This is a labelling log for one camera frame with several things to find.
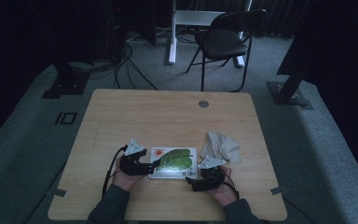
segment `hand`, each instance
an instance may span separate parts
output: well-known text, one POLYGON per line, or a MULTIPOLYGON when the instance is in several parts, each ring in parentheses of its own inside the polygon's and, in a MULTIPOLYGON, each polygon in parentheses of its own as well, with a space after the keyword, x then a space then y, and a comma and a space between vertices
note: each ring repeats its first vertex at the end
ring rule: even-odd
MULTIPOLYGON (((226 175, 225 182, 230 184, 231 180, 228 176, 231 176, 231 169, 225 166, 220 166, 220 169, 226 175)), ((221 184, 217 189, 210 189, 207 192, 222 206, 226 206, 230 203, 237 201, 237 196, 234 190, 226 184, 221 184)))
POLYGON ((116 159, 116 170, 115 175, 113 176, 112 184, 121 187, 126 191, 131 191, 132 188, 138 183, 145 175, 127 175, 126 173, 120 171, 120 161, 121 157, 116 159))

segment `gray carpet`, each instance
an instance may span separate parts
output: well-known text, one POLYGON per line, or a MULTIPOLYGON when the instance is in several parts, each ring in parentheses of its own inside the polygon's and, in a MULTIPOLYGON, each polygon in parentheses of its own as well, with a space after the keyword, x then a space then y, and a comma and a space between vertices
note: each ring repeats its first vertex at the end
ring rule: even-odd
MULTIPOLYGON (((190 35, 181 37, 192 40, 190 35)), ((289 189, 283 194, 288 218, 273 223, 358 223, 358 165, 316 87, 300 85, 313 110, 275 105, 269 92, 267 81, 287 79, 276 73, 291 41, 255 38, 243 89, 254 99, 278 181, 289 189)), ((129 45, 131 60, 159 90, 200 90, 200 66, 184 74, 195 45, 179 41, 174 65, 167 62, 167 38, 159 38, 155 47, 142 38, 129 45)), ((235 90, 241 74, 232 62, 225 67, 209 64, 205 90, 235 90)), ((51 191, 59 183, 92 92, 113 88, 115 76, 112 71, 94 73, 83 95, 41 99, 56 76, 53 66, 40 74, 0 130, 0 223, 84 223, 49 220, 51 191), (60 113, 75 112, 74 124, 56 124, 60 113)), ((122 89, 153 90, 129 63, 120 68, 117 80, 122 89)))

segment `white cloth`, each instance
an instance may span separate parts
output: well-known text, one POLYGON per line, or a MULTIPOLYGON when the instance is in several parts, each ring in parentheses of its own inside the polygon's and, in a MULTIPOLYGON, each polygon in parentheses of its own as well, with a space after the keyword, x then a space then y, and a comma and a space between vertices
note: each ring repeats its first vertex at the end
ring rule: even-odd
POLYGON ((220 133, 208 132, 209 140, 205 143, 200 155, 226 160, 230 163, 241 163, 240 147, 235 140, 220 133))

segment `sleeve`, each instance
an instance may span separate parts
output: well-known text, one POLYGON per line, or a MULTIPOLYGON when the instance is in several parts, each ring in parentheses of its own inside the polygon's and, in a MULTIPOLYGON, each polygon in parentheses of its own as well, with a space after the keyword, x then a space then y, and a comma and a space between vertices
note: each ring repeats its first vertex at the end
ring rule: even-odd
POLYGON ((130 193, 116 185, 111 185, 101 201, 89 214, 87 224, 124 223, 130 193))
POLYGON ((227 224, 263 224, 252 214, 251 207, 244 199, 230 203, 223 207, 227 224))

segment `stand base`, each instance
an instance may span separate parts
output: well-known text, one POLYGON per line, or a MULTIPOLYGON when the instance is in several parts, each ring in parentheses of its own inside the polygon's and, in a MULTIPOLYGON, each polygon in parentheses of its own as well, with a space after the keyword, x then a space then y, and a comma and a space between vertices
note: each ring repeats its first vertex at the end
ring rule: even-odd
POLYGON ((43 93, 42 99, 59 99, 61 95, 81 95, 86 88, 90 73, 76 74, 76 79, 70 85, 62 85, 62 79, 57 76, 50 90, 43 93))
POLYGON ((310 101, 304 99, 300 89, 297 89, 291 98, 282 98, 280 96, 280 90, 284 82, 269 81, 267 84, 276 105, 299 105, 303 110, 313 110, 310 101))

